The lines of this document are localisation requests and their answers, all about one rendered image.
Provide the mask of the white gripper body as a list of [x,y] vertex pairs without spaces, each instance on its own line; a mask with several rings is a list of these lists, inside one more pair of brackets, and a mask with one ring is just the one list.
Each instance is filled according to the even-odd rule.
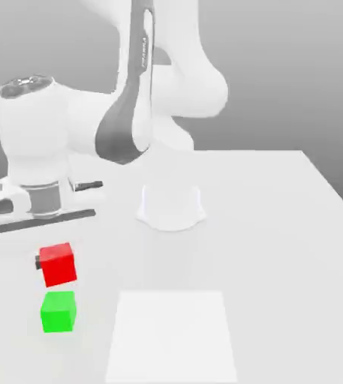
[[26,219],[0,222],[0,257],[32,254],[38,248],[66,242],[83,230],[81,221],[96,216],[94,208],[68,211],[46,219]]

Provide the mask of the small red cube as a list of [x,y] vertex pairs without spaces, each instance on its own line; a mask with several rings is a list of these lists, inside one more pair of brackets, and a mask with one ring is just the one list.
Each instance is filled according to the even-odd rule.
[[66,284],[77,279],[74,252],[69,242],[42,247],[38,255],[46,287]]

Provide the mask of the small green cube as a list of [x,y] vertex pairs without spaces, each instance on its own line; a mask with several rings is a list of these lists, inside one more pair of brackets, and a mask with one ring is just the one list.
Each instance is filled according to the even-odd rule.
[[72,332],[77,316],[74,291],[47,292],[41,305],[44,332]]

